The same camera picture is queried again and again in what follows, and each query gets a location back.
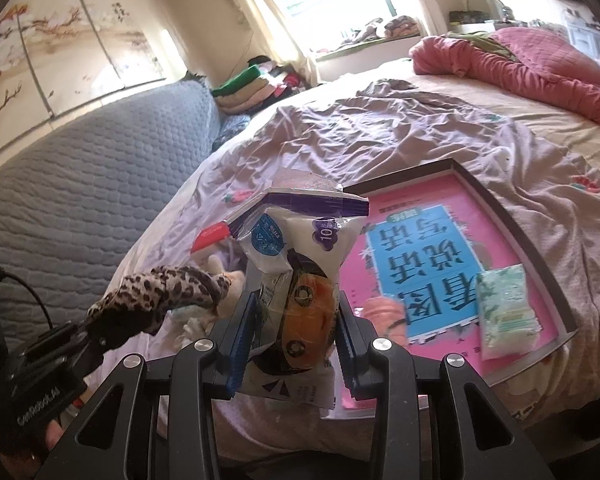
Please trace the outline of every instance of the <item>gray quilted fabric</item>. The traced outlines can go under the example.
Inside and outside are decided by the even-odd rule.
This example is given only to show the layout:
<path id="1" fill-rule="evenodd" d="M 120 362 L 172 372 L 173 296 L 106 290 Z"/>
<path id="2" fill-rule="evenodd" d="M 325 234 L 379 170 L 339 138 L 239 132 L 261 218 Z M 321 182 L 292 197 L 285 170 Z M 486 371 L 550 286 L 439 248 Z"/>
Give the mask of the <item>gray quilted fabric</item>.
<path id="1" fill-rule="evenodd" d="M 208 90 L 178 82 L 90 112 L 0 168 L 0 265 L 27 280 L 55 324 L 81 320 L 116 267 L 211 152 Z M 46 330 L 17 283 L 0 283 L 8 345 Z"/>

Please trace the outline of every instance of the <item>leopard print sleeve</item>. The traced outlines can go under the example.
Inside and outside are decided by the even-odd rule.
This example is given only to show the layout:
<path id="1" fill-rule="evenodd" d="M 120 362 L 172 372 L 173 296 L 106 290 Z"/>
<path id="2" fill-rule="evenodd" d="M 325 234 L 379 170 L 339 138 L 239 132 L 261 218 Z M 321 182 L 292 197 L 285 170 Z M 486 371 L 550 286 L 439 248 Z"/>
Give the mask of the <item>leopard print sleeve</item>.
<path id="1" fill-rule="evenodd" d="M 118 290 L 89 307 L 84 325 L 104 350 L 119 348 L 140 332 L 155 335 L 172 308 L 195 304 L 216 314 L 230 285 L 224 274 L 197 267 L 157 267 L 125 276 Z"/>

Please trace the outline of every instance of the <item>wet wipe package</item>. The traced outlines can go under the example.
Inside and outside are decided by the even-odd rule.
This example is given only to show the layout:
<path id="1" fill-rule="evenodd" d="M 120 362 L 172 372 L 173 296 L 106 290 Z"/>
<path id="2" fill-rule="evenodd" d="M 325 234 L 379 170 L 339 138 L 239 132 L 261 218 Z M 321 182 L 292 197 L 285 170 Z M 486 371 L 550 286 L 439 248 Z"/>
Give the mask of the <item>wet wipe package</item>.
<path id="1" fill-rule="evenodd" d="M 260 323 L 240 388 L 244 394 L 334 406 L 329 355 L 338 275 L 368 215 L 368 201 L 327 187 L 270 188 L 228 222 L 262 272 Z"/>

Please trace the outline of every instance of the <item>metal bolt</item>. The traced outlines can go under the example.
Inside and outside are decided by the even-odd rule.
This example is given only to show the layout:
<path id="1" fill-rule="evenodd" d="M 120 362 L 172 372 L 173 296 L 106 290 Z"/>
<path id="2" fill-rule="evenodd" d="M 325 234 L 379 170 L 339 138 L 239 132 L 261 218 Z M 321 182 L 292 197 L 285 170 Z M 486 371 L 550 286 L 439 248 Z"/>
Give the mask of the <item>metal bolt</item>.
<path id="1" fill-rule="evenodd" d="M 125 357 L 125 360 L 122 361 L 122 364 L 127 368 L 135 368 L 142 362 L 142 359 L 139 355 L 131 354 Z"/>
<path id="2" fill-rule="evenodd" d="M 206 352 L 214 347 L 214 342 L 211 339 L 198 339 L 193 346 L 198 352 Z"/>
<path id="3" fill-rule="evenodd" d="M 389 348 L 391 348 L 391 341 L 385 339 L 384 337 L 379 337 L 378 339 L 374 339 L 372 345 L 376 350 L 386 352 Z"/>
<path id="4" fill-rule="evenodd" d="M 446 356 L 446 362 L 454 368 L 459 368 L 464 366 L 464 357 L 462 357 L 460 354 L 449 354 Z"/>

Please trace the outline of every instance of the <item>purple flower label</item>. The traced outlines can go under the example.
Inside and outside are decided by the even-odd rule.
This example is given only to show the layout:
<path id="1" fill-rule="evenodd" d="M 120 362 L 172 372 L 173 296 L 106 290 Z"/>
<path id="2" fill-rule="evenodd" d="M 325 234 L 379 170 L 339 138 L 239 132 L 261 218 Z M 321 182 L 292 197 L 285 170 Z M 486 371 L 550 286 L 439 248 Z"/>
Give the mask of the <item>purple flower label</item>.
<path id="1" fill-rule="evenodd" d="M 338 223 L 335 218 L 319 218 L 314 220 L 314 241 L 325 251 L 331 251 L 338 241 Z"/>

